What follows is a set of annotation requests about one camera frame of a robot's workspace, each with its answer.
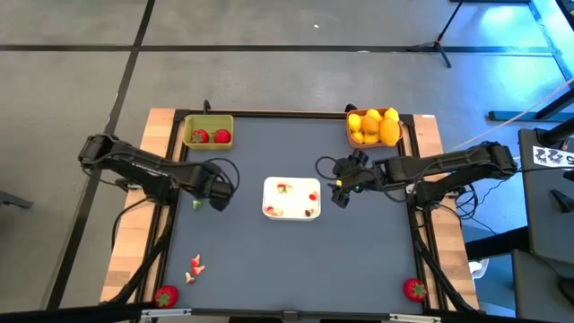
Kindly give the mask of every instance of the plate of cut fruit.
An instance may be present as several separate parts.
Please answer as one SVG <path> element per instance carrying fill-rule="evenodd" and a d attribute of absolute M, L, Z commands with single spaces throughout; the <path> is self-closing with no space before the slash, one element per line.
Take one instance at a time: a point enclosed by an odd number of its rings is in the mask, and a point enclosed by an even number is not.
<path fill-rule="evenodd" d="M 267 178 L 263 214 L 273 220 L 315 220 L 321 214 L 321 184 L 317 179 Z"/>

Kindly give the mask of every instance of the tripod stand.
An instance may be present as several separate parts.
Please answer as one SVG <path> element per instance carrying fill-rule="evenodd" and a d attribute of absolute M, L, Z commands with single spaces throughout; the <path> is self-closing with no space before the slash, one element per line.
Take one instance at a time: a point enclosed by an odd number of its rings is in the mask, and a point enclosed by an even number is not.
<path fill-rule="evenodd" d="M 445 26 L 445 28 L 442 29 L 442 31 L 440 32 L 440 35 L 434 41 L 424 43 L 421 45 L 415 45 L 415 46 L 411 47 L 410 49 L 408 48 L 407 51 L 421 52 L 422 48 L 430 48 L 431 51 L 439 52 L 440 55 L 442 56 L 442 58 L 445 60 L 445 63 L 447 63 L 447 67 L 451 68 L 452 65 L 450 64 L 450 61 L 448 60 L 447 52 L 445 52 L 445 49 L 440 45 L 440 41 L 442 40 L 442 37 L 447 32 L 447 29 L 448 29 L 448 26 L 450 26 L 450 23 L 453 21 L 453 19 L 455 19 L 455 16 L 458 13 L 458 9 L 460 9 L 460 7 L 463 5 L 463 2 L 464 2 L 464 0 L 460 0 L 460 2 L 458 2 L 457 8 L 450 15 L 450 18 L 448 19 L 447 25 Z"/>

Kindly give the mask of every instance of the lemon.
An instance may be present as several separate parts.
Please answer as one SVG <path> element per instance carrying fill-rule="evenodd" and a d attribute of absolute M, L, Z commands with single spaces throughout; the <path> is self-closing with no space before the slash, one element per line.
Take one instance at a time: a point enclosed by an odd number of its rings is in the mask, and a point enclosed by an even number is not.
<path fill-rule="evenodd" d="M 364 140 L 361 131 L 353 132 L 351 134 L 351 137 L 352 137 L 352 140 L 354 140 L 355 143 L 357 143 L 357 144 L 362 144 L 362 142 Z"/>
<path fill-rule="evenodd" d="M 383 118 L 380 116 L 380 113 L 378 113 L 378 111 L 376 111 L 375 109 L 369 109 L 367 111 L 367 116 L 374 118 L 375 120 L 377 120 L 377 122 L 379 122 Z"/>
<path fill-rule="evenodd" d="M 361 130 L 361 117 L 356 114 L 349 115 L 349 118 L 347 119 L 347 125 L 349 126 L 349 130 L 351 130 L 351 132 Z"/>
<path fill-rule="evenodd" d="M 378 143 L 378 134 L 374 135 L 365 134 L 365 136 L 363 137 L 363 141 L 365 144 L 376 144 Z"/>
<path fill-rule="evenodd" d="M 380 123 L 380 141 L 387 146 L 394 146 L 401 138 L 401 127 L 392 118 L 385 118 Z"/>
<path fill-rule="evenodd" d="M 365 134 L 376 134 L 378 132 L 378 121 L 369 116 L 362 119 L 362 130 Z"/>
<path fill-rule="evenodd" d="M 398 122 L 398 112 L 396 112 L 396 110 L 393 108 L 388 108 L 387 112 L 385 112 L 385 118 L 389 118 L 395 122 Z"/>

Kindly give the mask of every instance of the green basket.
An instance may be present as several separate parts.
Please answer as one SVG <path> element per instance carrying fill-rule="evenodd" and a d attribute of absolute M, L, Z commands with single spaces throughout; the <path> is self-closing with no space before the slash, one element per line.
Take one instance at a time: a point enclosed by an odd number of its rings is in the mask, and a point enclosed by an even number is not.
<path fill-rule="evenodd" d="M 203 129 L 209 134 L 208 143 L 192 143 L 192 133 L 197 129 Z M 227 144 L 213 142 L 215 131 L 225 129 L 231 134 L 231 141 Z M 230 149 L 233 145 L 233 116 L 230 115 L 189 115 L 184 125 L 183 143 L 191 149 Z"/>

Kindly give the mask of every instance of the gray floor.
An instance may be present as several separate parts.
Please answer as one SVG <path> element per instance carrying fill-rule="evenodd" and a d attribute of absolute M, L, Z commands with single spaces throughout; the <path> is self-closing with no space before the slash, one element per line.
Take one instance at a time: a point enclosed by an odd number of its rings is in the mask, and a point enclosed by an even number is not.
<path fill-rule="evenodd" d="M 536 4 L 572 64 L 570 29 L 552 1 Z M 0 43 L 131 44 L 144 7 L 144 0 L 3 1 Z M 436 37 L 453 9 L 448 0 L 163 0 L 144 43 L 411 45 Z M 523 5 L 466 4 L 443 44 L 544 46 L 544 39 Z M 564 82 L 551 57 L 449 56 L 452 69 L 426 54 L 142 53 L 117 134 L 139 144 L 149 108 L 199 108 L 203 99 L 215 109 L 340 111 L 354 102 L 437 115 L 449 150 L 497 125 L 487 111 L 527 109 Z M 0 188 L 36 203 L 30 211 L 0 207 L 0 311 L 43 306 L 85 182 L 76 156 L 106 124 L 126 60 L 127 53 L 0 52 Z M 534 126 L 513 124 L 484 139 L 517 156 L 517 131 Z M 492 184 L 479 183 L 479 194 Z M 521 186 L 519 177 L 502 184 L 477 217 L 495 231 L 524 225 Z M 98 301 L 124 197 L 100 187 L 64 306 Z"/>

